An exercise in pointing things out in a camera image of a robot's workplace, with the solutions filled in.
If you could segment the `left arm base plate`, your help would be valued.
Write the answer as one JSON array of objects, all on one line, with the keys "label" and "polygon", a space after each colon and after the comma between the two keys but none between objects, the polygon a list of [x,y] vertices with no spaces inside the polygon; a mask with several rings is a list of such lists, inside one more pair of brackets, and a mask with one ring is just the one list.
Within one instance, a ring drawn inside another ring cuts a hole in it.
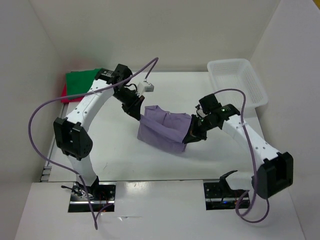
[{"label": "left arm base plate", "polygon": [[[92,209],[95,213],[113,212],[115,209],[116,182],[100,182],[97,188],[98,193],[89,193]],[[86,193],[76,182],[73,183],[68,205],[69,213],[90,212],[89,202]]]}]

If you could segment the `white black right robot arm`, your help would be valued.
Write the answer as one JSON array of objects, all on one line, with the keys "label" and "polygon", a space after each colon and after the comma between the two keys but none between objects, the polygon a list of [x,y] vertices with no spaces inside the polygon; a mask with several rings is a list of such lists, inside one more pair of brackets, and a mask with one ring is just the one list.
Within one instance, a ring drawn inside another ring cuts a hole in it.
[{"label": "white black right robot arm", "polygon": [[238,110],[232,104],[222,105],[213,93],[199,100],[183,143],[205,141],[207,132],[215,128],[249,151],[253,168],[251,185],[259,197],[266,200],[293,184],[292,155],[272,147],[244,120],[243,109]]}]

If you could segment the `green t shirt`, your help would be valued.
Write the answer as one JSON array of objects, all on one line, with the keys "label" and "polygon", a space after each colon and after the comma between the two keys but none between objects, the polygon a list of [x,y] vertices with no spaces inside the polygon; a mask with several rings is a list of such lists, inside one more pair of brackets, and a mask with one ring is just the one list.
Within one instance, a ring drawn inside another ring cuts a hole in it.
[{"label": "green t shirt", "polygon": [[100,71],[100,68],[83,71],[72,71],[65,75],[66,94],[78,95],[87,93],[91,88],[95,76]]}]

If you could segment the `lavender t shirt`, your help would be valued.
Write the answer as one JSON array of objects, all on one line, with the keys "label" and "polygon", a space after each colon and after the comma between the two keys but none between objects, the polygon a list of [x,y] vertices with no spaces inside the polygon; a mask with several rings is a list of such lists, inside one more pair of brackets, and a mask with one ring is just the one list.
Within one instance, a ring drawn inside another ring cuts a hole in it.
[{"label": "lavender t shirt", "polygon": [[173,113],[158,105],[146,106],[139,121],[137,139],[171,154],[183,153],[187,147],[183,140],[192,117],[187,113]]}]

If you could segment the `red t shirt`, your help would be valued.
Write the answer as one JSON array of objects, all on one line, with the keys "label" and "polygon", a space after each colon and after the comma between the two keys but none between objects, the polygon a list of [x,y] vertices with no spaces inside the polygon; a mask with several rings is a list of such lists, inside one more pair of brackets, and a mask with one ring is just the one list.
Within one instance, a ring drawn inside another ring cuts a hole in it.
[{"label": "red t shirt", "polygon": [[[61,93],[61,97],[66,97],[67,96],[67,84],[64,84],[62,93]],[[60,102],[62,104],[69,104],[69,103],[78,103],[83,99],[83,97],[77,97],[77,98],[64,98],[61,99]]]}]

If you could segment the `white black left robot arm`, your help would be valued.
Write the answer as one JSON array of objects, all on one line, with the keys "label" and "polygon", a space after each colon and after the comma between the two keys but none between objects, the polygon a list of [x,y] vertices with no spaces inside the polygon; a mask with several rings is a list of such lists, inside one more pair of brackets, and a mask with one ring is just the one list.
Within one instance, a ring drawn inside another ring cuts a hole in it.
[{"label": "white black left robot arm", "polygon": [[93,141],[88,134],[90,125],[111,97],[122,103],[125,113],[140,120],[144,96],[122,83],[132,75],[132,71],[122,64],[118,64],[115,70],[104,68],[99,70],[89,88],[95,93],[83,97],[65,118],[58,117],[53,122],[56,145],[67,156],[72,169],[76,171],[76,190],[88,200],[96,199],[101,192],[99,178],[93,170],[90,159],[93,148]]}]

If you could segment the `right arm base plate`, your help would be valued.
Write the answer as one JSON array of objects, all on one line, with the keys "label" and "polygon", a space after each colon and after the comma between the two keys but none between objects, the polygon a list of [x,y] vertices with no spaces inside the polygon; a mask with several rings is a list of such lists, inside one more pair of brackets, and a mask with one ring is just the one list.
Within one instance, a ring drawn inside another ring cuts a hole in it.
[{"label": "right arm base plate", "polygon": [[242,189],[226,190],[219,181],[203,183],[206,210],[233,210],[239,197],[245,192]]}]

